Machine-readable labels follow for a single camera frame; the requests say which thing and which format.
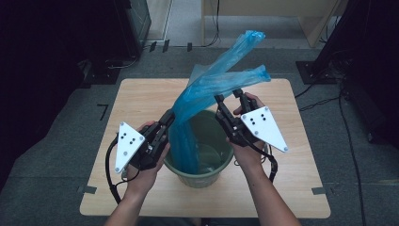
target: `bucket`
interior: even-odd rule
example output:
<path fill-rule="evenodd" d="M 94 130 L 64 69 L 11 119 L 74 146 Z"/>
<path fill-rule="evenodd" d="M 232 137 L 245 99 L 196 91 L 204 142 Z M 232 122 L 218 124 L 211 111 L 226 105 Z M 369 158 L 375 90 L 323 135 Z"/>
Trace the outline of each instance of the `bucket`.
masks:
<path fill-rule="evenodd" d="M 185 185 L 194 188 L 210 186 L 229 165 L 233 155 L 232 148 L 226 142 L 226 134 L 215 119 L 214 111 L 201 111 L 191 118 L 190 124 L 199 146 L 199 173 L 188 174 L 175 169 L 171 152 L 164 162 Z"/>

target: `wooden table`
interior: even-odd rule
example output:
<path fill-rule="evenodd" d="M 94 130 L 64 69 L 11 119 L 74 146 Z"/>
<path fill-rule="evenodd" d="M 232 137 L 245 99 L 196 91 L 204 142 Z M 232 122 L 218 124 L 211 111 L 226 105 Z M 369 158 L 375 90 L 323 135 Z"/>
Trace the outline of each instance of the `wooden table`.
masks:
<path fill-rule="evenodd" d="M 117 206 L 104 172 L 106 150 L 119 130 L 121 121 L 137 128 L 145 121 L 159 120 L 173 106 L 184 90 L 187 79 L 126 79 L 120 85 L 103 141 L 95 160 L 88 186 L 97 187 L 95 194 L 85 193 L 80 212 L 89 216 L 108 216 Z M 311 147 L 300 118 L 290 83 L 274 79 L 243 88 L 256 94 L 271 109 L 285 141 L 288 153 L 273 150 L 279 162 L 274 185 L 298 218 L 327 218 L 330 215 L 325 194 L 313 194 L 322 187 Z M 239 101 L 230 96 L 226 106 L 233 111 Z M 114 184 L 120 176 L 114 173 L 116 149 L 111 154 L 110 170 Z M 231 163 L 220 173 L 217 181 L 205 188 L 185 186 L 168 168 L 159 171 L 154 187 L 148 194 L 141 216 L 187 218 L 256 218 L 247 181 L 239 167 Z M 269 174 L 270 165 L 264 163 Z M 122 196 L 125 185 L 119 187 Z"/>

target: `table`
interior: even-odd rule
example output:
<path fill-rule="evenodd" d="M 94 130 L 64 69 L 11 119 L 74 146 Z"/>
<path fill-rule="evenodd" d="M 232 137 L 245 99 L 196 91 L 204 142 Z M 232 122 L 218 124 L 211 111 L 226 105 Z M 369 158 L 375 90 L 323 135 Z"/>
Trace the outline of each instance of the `table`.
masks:
<path fill-rule="evenodd" d="M 88 186 L 97 187 L 95 194 L 85 193 L 80 212 L 88 216 L 108 216 L 117 206 L 104 172 L 106 150 L 115 138 L 121 121 L 137 128 L 145 121 L 159 120 L 173 106 L 188 79 L 125 79 L 112 109 L 104 137 L 96 157 Z M 274 185 L 298 218 L 327 218 L 330 209 L 325 194 L 313 194 L 322 187 L 311 147 L 300 118 L 294 94 L 288 80 L 273 79 L 243 88 L 256 94 L 271 109 L 285 141 L 288 153 L 273 150 L 279 162 Z M 239 101 L 233 96 L 224 102 L 233 111 Z M 114 173 L 116 150 L 111 154 L 110 170 L 114 184 L 120 176 Z M 231 163 L 220 173 L 217 181 L 205 188 L 185 186 L 167 167 L 159 171 L 154 187 L 148 194 L 141 216 L 185 218 L 256 218 L 244 173 Z M 270 167 L 265 161 L 264 169 Z M 122 196 L 125 184 L 119 186 Z"/>
<path fill-rule="evenodd" d="M 215 16 L 216 0 L 201 0 L 202 45 L 205 44 L 205 16 Z M 220 16 L 297 17 L 310 47 L 315 47 L 332 16 L 342 15 L 347 0 L 223 0 Z"/>

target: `cable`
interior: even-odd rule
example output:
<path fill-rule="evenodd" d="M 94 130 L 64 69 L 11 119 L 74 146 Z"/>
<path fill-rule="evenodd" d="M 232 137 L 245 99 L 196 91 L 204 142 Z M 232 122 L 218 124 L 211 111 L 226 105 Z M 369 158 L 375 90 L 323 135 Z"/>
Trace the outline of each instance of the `cable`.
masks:
<path fill-rule="evenodd" d="M 339 103 L 339 106 L 340 106 L 341 116 L 343 117 L 343 123 L 345 125 L 346 133 L 348 134 L 350 153 L 352 155 L 352 160 L 353 160 L 353 164 L 355 166 L 356 176 L 358 178 L 358 189 L 359 189 L 361 220 L 362 220 L 363 226 L 366 226 L 366 217 L 364 215 L 364 205 L 363 205 L 363 192 L 362 192 L 362 189 L 361 189 L 361 179 L 360 179 L 358 161 L 356 160 L 356 157 L 355 157 L 355 151 L 354 151 L 354 148 L 353 148 L 352 136 L 351 136 L 351 133 L 350 133 L 350 130 L 349 130 L 348 122 L 347 122 L 346 117 L 345 117 L 345 115 L 343 113 L 343 106 L 342 106 L 342 103 L 341 103 L 341 97 L 342 96 L 343 96 L 343 91 L 341 90 L 340 96 L 339 96 L 339 99 L 338 99 L 338 103 Z"/>
<path fill-rule="evenodd" d="M 348 49 L 336 51 L 336 52 L 334 52 L 334 53 L 331 54 L 332 57 L 333 57 L 334 55 L 336 55 L 336 54 L 339 54 L 339 53 L 344 53 L 344 52 L 348 52 L 348 51 L 352 51 L 352 50 L 358 49 L 358 48 L 361 46 L 361 44 L 362 44 L 362 43 L 364 42 L 364 40 L 366 39 L 367 25 L 368 25 L 368 23 L 369 23 L 369 17 L 370 17 L 371 7 L 372 7 L 372 0 L 369 0 L 369 6 L 368 6 L 368 9 L 367 9 L 367 15 L 366 15 L 366 23 L 365 23 L 365 25 L 364 25 L 364 30 L 363 30 L 363 37 L 362 37 L 361 40 L 358 42 L 358 45 L 356 45 L 355 47 L 352 47 L 352 48 L 348 48 Z"/>
<path fill-rule="evenodd" d="M 337 27 L 337 24 L 338 24 L 338 19 L 340 18 L 340 16 L 336 16 L 335 17 L 335 22 L 334 22 L 334 27 L 333 27 L 333 30 L 335 29 L 335 27 Z M 322 43 L 327 43 L 327 41 L 328 41 L 328 25 L 326 26 L 326 39 L 324 39 L 323 37 L 320 37 L 320 40 L 319 40 L 320 42 L 322 42 Z"/>
<path fill-rule="evenodd" d="M 345 59 L 345 60 L 331 60 L 331 65 L 332 65 L 332 70 L 335 71 L 335 73 L 340 74 L 340 75 L 345 75 L 346 71 L 348 70 L 349 66 L 351 65 L 351 59 Z"/>
<path fill-rule="evenodd" d="M 272 146 L 270 146 L 270 144 L 268 144 L 268 148 L 269 148 L 270 155 L 273 155 L 273 154 L 272 154 Z M 264 163 L 265 160 L 266 160 L 266 156 L 264 156 L 264 155 L 262 154 L 261 163 Z M 240 164 L 237 162 L 237 160 L 234 160 L 234 165 L 237 166 L 237 167 L 240 166 Z"/>
<path fill-rule="evenodd" d="M 325 99 L 325 100 L 319 101 L 319 102 L 317 102 L 317 103 L 315 103 L 315 104 L 307 105 L 307 106 L 304 106 L 304 107 L 302 107 L 302 108 L 299 108 L 299 111 L 306 111 L 306 110 L 309 110 L 309 109 L 314 108 L 314 107 L 317 106 L 317 105 L 324 105 L 324 104 L 327 104 L 328 102 L 335 101 L 335 100 L 337 100 L 337 99 L 339 99 L 339 98 L 340 98 L 340 97 L 338 96 L 338 97 L 334 97 L 334 98 Z"/>
<path fill-rule="evenodd" d="M 319 74 L 325 72 L 327 69 L 328 69 L 328 68 L 323 69 L 321 72 L 319 72 Z M 295 98 L 298 98 L 298 97 L 302 96 L 303 94 L 305 94 L 307 91 L 309 91 L 309 89 L 311 89 L 311 87 L 313 87 L 314 85 L 316 85 L 318 82 L 323 81 L 323 80 L 328 80 L 328 79 L 335 79 L 335 78 L 330 78 L 330 77 L 318 78 L 318 79 L 314 80 L 305 90 L 299 92 L 299 93 L 295 96 Z"/>
<path fill-rule="evenodd" d="M 125 69 L 125 68 L 129 68 L 130 66 L 132 66 L 134 63 L 136 63 L 136 61 L 137 61 L 137 57 L 135 58 L 135 60 L 132 62 L 132 63 L 130 63 L 130 64 L 128 64 L 128 65 L 123 65 L 123 66 L 111 66 L 111 67 L 108 67 L 108 69 Z"/>
<path fill-rule="evenodd" d="M 118 185 L 120 185 L 122 183 L 127 183 L 127 182 L 130 182 L 130 181 L 133 181 L 138 176 L 138 174 L 140 173 L 140 170 L 138 170 L 137 174 L 133 178 L 128 179 L 128 180 L 124 180 L 122 178 L 122 181 L 117 183 L 116 185 L 114 185 L 112 183 L 111 174 L 109 172 L 109 157 L 111 155 L 112 149 L 118 143 L 118 136 L 119 136 L 119 133 L 117 133 L 117 136 L 114 138 L 114 140 L 112 140 L 112 142 L 109 145 L 108 150 L 106 150 L 106 154 L 105 154 L 105 176 L 106 176 L 106 181 L 108 182 L 108 186 L 109 186 L 109 189 L 111 190 L 111 194 L 114 197 L 114 199 L 117 202 L 117 204 L 119 204 L 120 201 L 121 201 L 120 194 L 118 193 Z"/>
<path fill-rule="evenodd" d="M 212 20 L 214 21 L 214 25 L 216 27 L 216 34 L 214 36 L 214 39 L 211 41 L 211 43 L 209 43 L 207 45 L 202 45 L 201 47 L 209 47 L 209 46 L 215 44 L 217 40 L 221 41 L 221 39 L 219 37 L 219 9 L 220 9 L 220 0 L 217 0 L 216 22 L 215 22 L 215 18 L 214 18 L 214 13 L 212 13 L 213 14 Z"/>
<path fill-rule="evenodd" d="M 267 157 L 269 159 L 270 164 L 271 164 L 269 180 L 273 183 L 274 178 L 276 177 L 277 171 L 279 170 L 279 164 L 277 163 L 276 158 L 273 155 L 268 154 L 265 151 L 261 150 L 260 148 L 256 147 L 253 143 L 251 143 L 249 140 L 247 140 L 241 132 L 238 132 L 238 133 L 249 147 L 251 147 L 253 150 L 255 150 L 255 152 L 260 153 L 260 154 L 264 155 L 264 157 Z"/>

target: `blue plastic bag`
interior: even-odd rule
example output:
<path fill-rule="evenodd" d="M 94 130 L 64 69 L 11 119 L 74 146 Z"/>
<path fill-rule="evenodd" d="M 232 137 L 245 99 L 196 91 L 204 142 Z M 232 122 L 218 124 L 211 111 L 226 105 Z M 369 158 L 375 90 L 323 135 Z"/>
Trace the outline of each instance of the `blue plastic bag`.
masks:
<path fill-rule="evenodd" d="M 264 65 L 253 70 L 226 73 L 263 39 L 264 33 L 247 31 L 215 63 L 194 67 L 187 88 L 172 107 L 176 119 L 169 128 L 169 142 L 173 164 L 177 170 L 190 174 L 198 172 L 198 146 L 189 123 L 193 116 L 214 105 L 214 96 L 217 94 L 227 97 L 234 89 L 270 81 Z"/>

